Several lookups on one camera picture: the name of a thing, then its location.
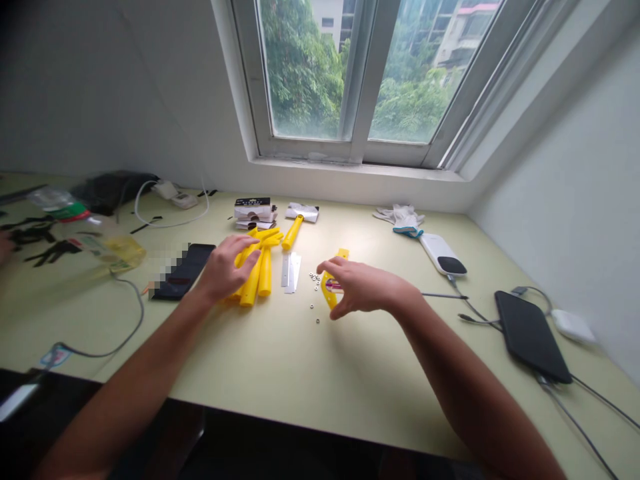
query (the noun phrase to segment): light green desk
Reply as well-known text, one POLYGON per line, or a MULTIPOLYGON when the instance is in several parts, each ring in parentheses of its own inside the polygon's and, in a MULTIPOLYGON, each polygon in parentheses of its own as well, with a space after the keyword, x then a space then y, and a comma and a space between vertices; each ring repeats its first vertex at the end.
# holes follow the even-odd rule
MULTIPOLYGON (((45 181, 68 179, 9 175, 0 194, 45 181)), ((148 227, 135 234, 148 251, 139 268, 124 278, 143 288, 189 242, 218 244, 236 233, 233 203, 250 194, 216 193, 204 218, 182 227, 148 227)), ((402 330, 388 314, 352 313, 332 322, 329 308, 309 278, 318 263, 350 250, 350 258, 408 279, 423 291, 452 293, 418 241, 394 234, 372 207, 327 201, 272 197, 278 226, 289 201, 320 206, 318 223, 302 225, 293 251, 302 256, 298 290, 286 295, 279 286, 281 250, 273 249, 273 292, 252 309, 220 308, 211 314, 171 396, 228 411, 282 421, 407 449, 469 458, 451 430, 402 330)), ((166 223, 194 217, 204 206, 182 211, 150 194, 141 214, 164 216, 166 223)), ((28 202, 3 207, 2 223, 40 216, 28 202)), ((139 226, 131 205, 121 210, 121 224, 139 226)), ((423 228, 442 235, 470 274, 459 287, 489 318, 496 318, 493 292, 531 285, 531 280, 466 216, 426 213, 423 228)), ((44 250, 43 244, 16 254, 0 271, 0 367, 26 371, 56 341, 90 352, 118 345, 137 321, 139 307, 131 289, 110 279, 84 253, 65 255, 53 265, 34 269, 22 258, 44 250)), ((544 307, 542 298, 527 299, 544 307)), ((469 313, 457 300, 429 299, 436 312, 491 368, 527 412, 551 446, 569 478, 604 479, 606 473, 585 442, 534 377, 516 364, 496 330, 457 319, 469 313)), ((104 382, 163 322, 174 303, 145 299, 146 317, 139 332, 114 357, 86 359, 72 355, 59 373, 104 382)), ((556 339, 570 370, 640 419, 640 392, 604 354, 556 339)), ((615 412, 578 385, 564 388, 562 400, 590 434, 620 478, 640 471, 640 435, 615 412)))

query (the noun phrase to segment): right hand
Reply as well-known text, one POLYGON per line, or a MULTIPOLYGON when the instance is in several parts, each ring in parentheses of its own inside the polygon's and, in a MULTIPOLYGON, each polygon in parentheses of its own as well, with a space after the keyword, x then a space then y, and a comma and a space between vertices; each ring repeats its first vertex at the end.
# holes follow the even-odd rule
POLYGON ((331 320, 338 320, 352 311, 392 310, 409 295, 422 295, 408 281, 388 271, 370 267, 365 263, 334 257, 318 265, 316 272, 332 274, 345 294, 333 310, 331 320))

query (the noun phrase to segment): work glove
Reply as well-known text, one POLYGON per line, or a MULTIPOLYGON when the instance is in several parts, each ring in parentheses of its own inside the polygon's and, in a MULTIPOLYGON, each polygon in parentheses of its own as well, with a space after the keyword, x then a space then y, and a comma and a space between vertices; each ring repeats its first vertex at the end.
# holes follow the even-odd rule
POLYGON ((402 233, 408 237, 418 238, 424 233, 424 230, 418 229, 423 222, 424 215, 416 215, 413 205, 393 204, 393 210, 376 209, 373 216, 380 220, 386 220, 393 224, 393 231, 402 233))

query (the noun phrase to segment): window frame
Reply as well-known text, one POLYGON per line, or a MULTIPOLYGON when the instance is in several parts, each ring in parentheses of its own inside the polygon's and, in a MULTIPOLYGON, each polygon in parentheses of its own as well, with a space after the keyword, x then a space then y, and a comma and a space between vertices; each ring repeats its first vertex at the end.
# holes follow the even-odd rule
POLYGON ((540 1, 503 0, 431 141, 408 143, 368 138, 401 0, 356 2, 337 140, 274 136, 257 0, 231 0, 260 156, 439 168, 518 28, 540 1))

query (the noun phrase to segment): left hand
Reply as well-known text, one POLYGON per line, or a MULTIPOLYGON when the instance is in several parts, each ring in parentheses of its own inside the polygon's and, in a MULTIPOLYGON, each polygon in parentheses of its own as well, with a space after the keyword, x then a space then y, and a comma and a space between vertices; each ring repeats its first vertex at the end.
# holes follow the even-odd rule
POLYGON ((231 235, 222 240, 218 248, 211 252, 202 276, 193 290, 212 302, 230 296, 249 279, 253 266, 260 258, 260 250, 250 254, 240 268, 235 267, 236 256, 258 242, 258 239, 248 235, 231 235))

